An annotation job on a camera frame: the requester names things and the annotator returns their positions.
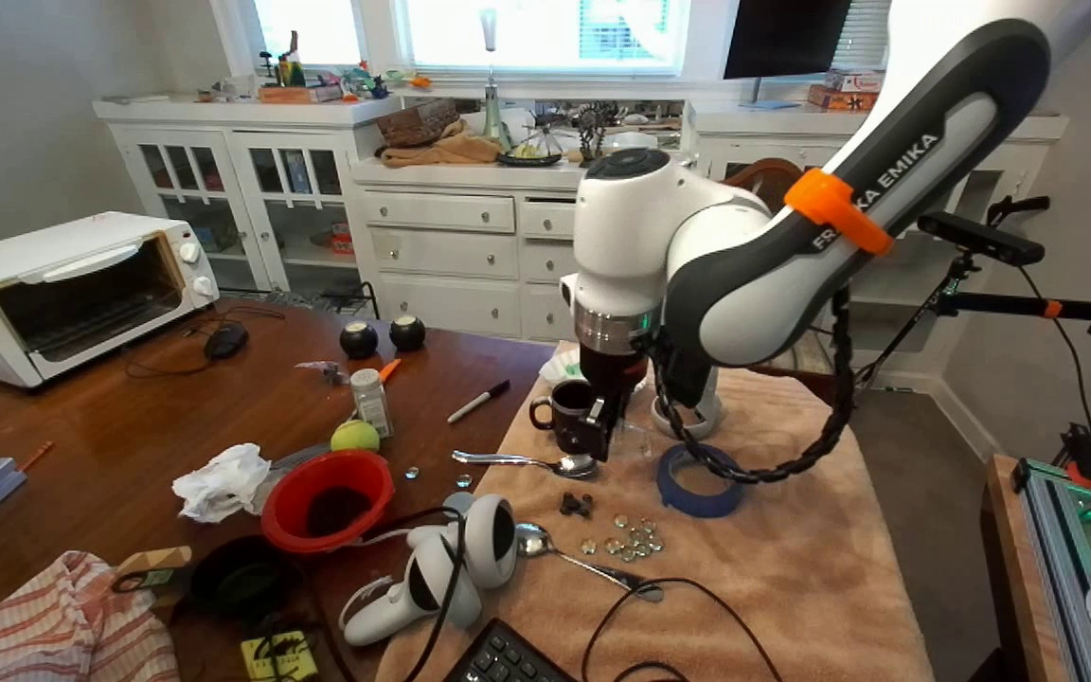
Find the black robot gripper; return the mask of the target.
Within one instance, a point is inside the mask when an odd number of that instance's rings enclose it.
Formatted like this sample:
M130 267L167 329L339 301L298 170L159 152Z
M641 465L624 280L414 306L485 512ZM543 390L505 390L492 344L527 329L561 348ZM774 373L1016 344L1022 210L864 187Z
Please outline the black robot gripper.
M601 430L615 434L630 411L630 396L647 377L647 362L581 348L581 373L593 383L593 390L601 398Z

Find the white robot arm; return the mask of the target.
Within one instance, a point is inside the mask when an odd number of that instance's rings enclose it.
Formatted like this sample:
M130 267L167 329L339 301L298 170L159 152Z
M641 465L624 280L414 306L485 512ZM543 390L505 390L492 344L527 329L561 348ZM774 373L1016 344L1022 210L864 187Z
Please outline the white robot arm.
M879 104L781 205L663 150L593 163L561 280L581 373L620 398L654 377L692 405L719 369L784 353L917 214L963 182L1091 40L1091 0L892 0Z

